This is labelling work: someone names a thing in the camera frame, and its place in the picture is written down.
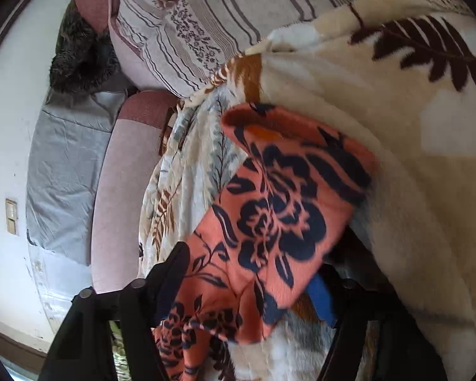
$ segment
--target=pink cushion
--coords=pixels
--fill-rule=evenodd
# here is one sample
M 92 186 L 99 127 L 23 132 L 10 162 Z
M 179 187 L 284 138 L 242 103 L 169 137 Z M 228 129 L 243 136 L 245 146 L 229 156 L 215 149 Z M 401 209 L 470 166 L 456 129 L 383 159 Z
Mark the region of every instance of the pink cushion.
M 108 0 L 75 0 L 76 7 L 93 29 L 102 33 L 108 27 Z
M 97 292 L 120 290 L 137 277 L 142 199 L 160 159 L 167 110 L 176 101 L 169 92 L 147 91 L 122 106 L 95 199 L 91 268 Z

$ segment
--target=pillow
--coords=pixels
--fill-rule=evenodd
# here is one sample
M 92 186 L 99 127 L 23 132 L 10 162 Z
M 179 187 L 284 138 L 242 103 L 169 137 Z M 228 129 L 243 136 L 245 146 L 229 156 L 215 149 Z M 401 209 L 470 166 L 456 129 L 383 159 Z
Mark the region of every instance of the pillow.
M 81 17 L 97 33 L 109 29 L 107 38 L 115 48 L 117 59 L 122 72 L 141 89 L 163 88 L 163 85 L 150 73 L 145 63 L 131 50 L 123 40 L 118 37 L 115 29 L 109 23 L 109 0 L 74 0 Z
M 120 0 L 109 0 L 109 3 L 109 35 L 122 72 L 140 90 L 165 89 L 165 85 L 147 68 L 146 63 L 140 56 L 139 50 L 120 34 L 116 21 Z
M 353 0 L 112 0 L 110 24 L 179 97 L 272 30 Z
M 97 292 L 120 290 L 137 277 L 142 198 L 160 159 L 166 114 L 177 100 L 167 90 L 144 91 L 129 97 L 118 114 L 93 215 L 92 281 Z

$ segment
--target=dark furry object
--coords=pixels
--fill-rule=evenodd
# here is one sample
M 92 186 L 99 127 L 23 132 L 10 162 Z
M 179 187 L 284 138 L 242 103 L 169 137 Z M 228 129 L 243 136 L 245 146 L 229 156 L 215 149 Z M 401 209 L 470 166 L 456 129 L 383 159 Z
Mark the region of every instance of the dark furry object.
M 92 92 L 120 68 L 109 30 L 97 33 L 81 17 L 74 0 L 63 16 L 55 53 L 50 84 L 61 93 Z

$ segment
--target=white wall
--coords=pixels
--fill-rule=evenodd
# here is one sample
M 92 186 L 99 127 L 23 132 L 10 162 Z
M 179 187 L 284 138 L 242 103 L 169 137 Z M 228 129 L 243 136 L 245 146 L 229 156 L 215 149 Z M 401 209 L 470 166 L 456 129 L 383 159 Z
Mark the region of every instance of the white wall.
M 0 47 L 0 331 L 42 351 L 53 332 L 31 277 L 25 189 L 32 134 L 69 1 L 32 0 Z M 18 203 L 18 236 L 6 230 L 6 198 Z

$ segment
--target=orange floral cloth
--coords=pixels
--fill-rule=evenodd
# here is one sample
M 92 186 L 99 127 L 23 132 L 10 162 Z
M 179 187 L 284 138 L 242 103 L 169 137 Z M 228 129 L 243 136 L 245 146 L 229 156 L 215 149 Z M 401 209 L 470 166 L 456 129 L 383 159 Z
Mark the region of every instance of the orange floral cloth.
M 196 379 L 212 336 L 250 344 L 270 334 L 339 240 L 376 165 L 358 142 L 278 106 L 241 104 L 221 124 L 249 157 L 189 237 L 175 302 L 154 330 L 172 380 Z

